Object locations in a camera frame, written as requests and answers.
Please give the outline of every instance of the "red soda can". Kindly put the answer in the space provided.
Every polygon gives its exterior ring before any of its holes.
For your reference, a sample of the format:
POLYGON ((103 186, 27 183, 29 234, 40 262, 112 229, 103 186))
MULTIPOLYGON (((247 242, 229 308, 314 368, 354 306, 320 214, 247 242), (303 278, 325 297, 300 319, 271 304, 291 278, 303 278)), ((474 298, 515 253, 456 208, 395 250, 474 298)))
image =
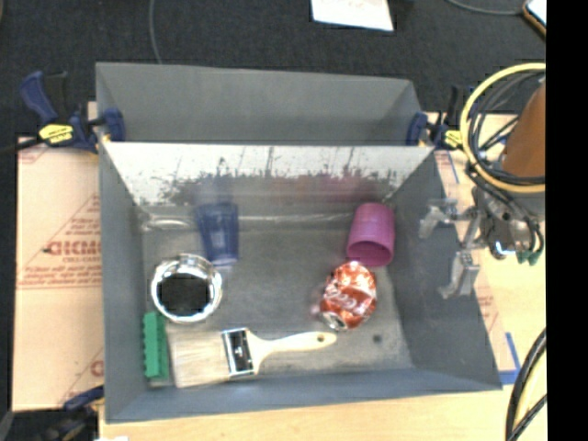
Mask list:
POLYGON ((376 309, 376 277, 357 261, 337 267, 327 277, 319 315, 334 330, 351 330, 376 309))

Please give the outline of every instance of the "pink cup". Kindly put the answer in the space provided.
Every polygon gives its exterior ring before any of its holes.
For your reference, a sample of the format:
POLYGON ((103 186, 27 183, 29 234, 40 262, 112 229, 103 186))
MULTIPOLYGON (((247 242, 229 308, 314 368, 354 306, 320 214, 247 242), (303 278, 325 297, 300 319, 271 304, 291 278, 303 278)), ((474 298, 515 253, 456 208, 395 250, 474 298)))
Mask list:
POLYGON ((394 211, 378 202, 356 209, 347 238, 347 258, 364 266, 384 266, 394 257, 394 211))

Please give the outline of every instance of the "paintbrush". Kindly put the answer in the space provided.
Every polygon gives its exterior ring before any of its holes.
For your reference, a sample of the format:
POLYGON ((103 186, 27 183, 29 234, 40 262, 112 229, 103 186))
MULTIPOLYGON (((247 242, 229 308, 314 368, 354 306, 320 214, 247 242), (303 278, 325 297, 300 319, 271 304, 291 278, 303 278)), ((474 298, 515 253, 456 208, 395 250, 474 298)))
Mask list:
POLYGON ((248 328, 202 332, 185 325, 167 326, 167 339, 178 388, 217 384, 256 376, 264 360, 275 353, 312 351, 332 345, 336 334, 306 332, 264 340, 248 328))

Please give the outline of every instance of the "wooden handle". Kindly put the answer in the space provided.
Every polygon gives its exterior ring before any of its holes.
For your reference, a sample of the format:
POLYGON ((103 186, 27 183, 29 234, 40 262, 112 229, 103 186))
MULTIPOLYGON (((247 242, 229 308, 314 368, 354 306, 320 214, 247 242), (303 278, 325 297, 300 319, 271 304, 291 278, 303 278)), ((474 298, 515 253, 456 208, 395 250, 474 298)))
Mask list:
POLYGON ((332 345, 336 339, 337 335, 329 332, 306 332, 269 341, 268 346, 271 347, 272 353, 312 351, 332 345))
POLYGON ((277 340, 263 340, 249 333, 249 348, 254 362, 255 373, 266 357, 274 353, 289 351, 313 351, 332 345, 337 340, 337 335, 330 332, 306 332, 293 334, 277 340))

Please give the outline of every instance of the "orange object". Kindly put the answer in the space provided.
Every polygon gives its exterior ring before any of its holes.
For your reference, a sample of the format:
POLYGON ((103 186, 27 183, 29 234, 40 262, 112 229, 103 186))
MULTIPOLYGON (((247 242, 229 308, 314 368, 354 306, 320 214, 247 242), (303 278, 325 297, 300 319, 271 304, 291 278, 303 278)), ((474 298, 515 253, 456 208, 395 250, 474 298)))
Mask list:
POLYGON ((503 150, 505 172, 516 176, 545 175, 545 117, 547 89, 544 81, 527 102, 503 150))
POLYGON ((376 309, 376 277, 357 261, 337 267, 326 280, 320 315, 334 330, 351 330, 376 309))

